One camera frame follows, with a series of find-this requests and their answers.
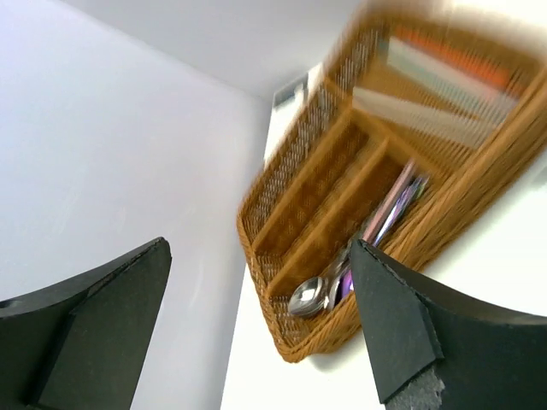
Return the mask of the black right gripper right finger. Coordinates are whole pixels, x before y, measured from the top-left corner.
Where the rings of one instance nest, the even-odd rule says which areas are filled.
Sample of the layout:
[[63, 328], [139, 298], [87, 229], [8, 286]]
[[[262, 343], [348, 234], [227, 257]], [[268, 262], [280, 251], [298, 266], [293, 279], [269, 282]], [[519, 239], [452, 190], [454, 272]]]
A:
[[362, 240], [350, 268], [386, 408], [545, 408], [545, 317], [463, 294]]

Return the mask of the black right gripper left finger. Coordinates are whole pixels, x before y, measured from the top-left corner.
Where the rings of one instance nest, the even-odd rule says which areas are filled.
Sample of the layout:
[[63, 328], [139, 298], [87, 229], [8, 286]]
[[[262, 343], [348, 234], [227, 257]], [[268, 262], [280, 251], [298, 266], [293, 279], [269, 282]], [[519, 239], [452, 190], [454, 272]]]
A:
[[1, 303], [3, 409], [128, 409], [172, 264], [158, 237]]

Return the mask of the silver spoon pink handle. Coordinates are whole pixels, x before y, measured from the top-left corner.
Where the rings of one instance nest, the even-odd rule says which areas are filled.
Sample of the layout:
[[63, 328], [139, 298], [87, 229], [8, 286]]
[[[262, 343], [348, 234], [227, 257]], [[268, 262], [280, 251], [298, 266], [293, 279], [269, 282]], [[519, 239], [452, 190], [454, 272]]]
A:
[[[397, 199], [406, 187], [418, 177], [415, 176], [415, 170], [415, 161], [408, 161], [397, 177], [396, 182], [390, 188], [384, 201], [377, 208], [373, 216], [369, 218], [361, 234], [363, 241], [371, 244], [369, 240], [375, 239]], [[329, 266], [325, 275], [312, 277], [298, 285], [288, 303], [288, 312], [290, 315], [300, 318], [310, 318], [322, 310], [332, 310], [337, 306], [334, 304], [334, 298], [338, 288], [338, 279], [342, 275], [343, 260], [346, 255], [349, 255], [348, 250], [345, 250]]]

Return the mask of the iridescent purple spoon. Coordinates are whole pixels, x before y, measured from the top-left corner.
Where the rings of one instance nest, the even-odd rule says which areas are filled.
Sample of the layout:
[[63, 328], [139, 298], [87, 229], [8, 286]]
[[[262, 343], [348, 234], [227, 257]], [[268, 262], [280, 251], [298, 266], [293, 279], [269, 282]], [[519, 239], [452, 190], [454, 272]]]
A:
[[[426, 175], [416, 177], [403, 191], [397, 199], [395, 205], [388, 214], [384, 224], [379, 229], [374, 240], [369, 240], [373, 246], [377, 246], [383, 240], [385, 234], [403, 217], [406, 209], [419, 198], [428, 184], [429, 178]], [[350, 269], [350, 257], [345, 256], [342, 264], [342, 275], [337, 282], [337, 292], [334, 298], [334, 304], [337, 305], [344, 299], [353, 289], [353, 279]]]

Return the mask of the clear white chopstick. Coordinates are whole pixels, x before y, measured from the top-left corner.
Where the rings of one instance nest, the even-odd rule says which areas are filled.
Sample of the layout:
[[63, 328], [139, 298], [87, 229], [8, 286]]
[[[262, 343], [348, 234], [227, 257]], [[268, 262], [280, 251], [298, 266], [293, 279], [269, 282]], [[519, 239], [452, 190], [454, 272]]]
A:
[[353, 89], [352, 105], [383, 120], [471, 149], [478, 148], [495, 129], [482, 120], [465, 118], [361, 87]]

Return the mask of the orange red chopstick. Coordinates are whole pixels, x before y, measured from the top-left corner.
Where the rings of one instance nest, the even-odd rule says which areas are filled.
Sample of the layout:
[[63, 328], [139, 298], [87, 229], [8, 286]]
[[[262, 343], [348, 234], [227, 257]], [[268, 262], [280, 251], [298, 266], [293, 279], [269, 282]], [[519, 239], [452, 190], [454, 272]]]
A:
[[446, 62], [465, 73], [471, 74], [488, 85], [499, 89], [509, 88], [511, 80], [509, 70], [501, 67], [499, 64], [488, 61], [485, 57], [464, 52], [449, 44], [442, 44], [435, 39], [422, 35], [414, 29], [400, 26], [394, 29], [394, 34], [402, 41], [426, 52], [428, 55], [438, 58], [442, 62]]

